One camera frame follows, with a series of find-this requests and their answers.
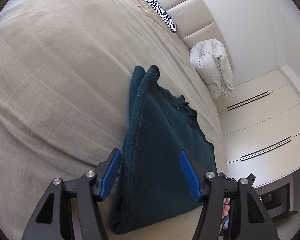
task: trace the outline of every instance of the upholstered headboard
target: upholstered headboard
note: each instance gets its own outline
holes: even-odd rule
[[[157,0],[177,24],[177,33],[191,49],[199,41],[217,39],[226,48],[230,66],[234,64],[226,41],[203,0]]]

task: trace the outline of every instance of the folded white duvet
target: folded white duvet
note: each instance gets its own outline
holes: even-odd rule
[[[228,97],[233,91],[231,67],[225,47],[220,41],[199,41],[190,50],[190,61],[207,85],[212,98],[217,99],[221,92]]]

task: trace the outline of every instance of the dark green sweater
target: dark green sweater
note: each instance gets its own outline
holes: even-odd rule
[[[160,86],[157,66],[136,66],[130,85],[129,130],[122,148],[119,185],[110,216],[115,234],[146,227],[198,206],[179,165],[189,149],[208,171],[217,172],[213,144],[184,97]]]

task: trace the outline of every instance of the beige bedsheet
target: beige bedsheet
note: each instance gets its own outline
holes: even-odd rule
[[[210,93],[181,39],[142,0],[10,0],[0,14],[0,227],[20,240],[55,177],[75,179],[121,148],[136,65],[183,94],[226,171]],[[105,225],[111,197],[99,205]],[[110,239],[191,239],[200,208]]]

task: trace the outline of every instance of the pillow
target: pillow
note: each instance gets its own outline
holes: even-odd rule
[[[221,94],[221,78],[217,63],[213,57],[213,45],[208,41],[199,41],[190,50],[190,61],[198,75],[207,85],[213,99]]]
[[[166,25],[170,28],[170,30],[175,33],[177,30],[177,25],[171,18],[171,16],[166,12],[165,9],[163,9],[158,3],[157,0],[145,0],[155,11],[156,13],[161,17],[161,19],[165,22]]]

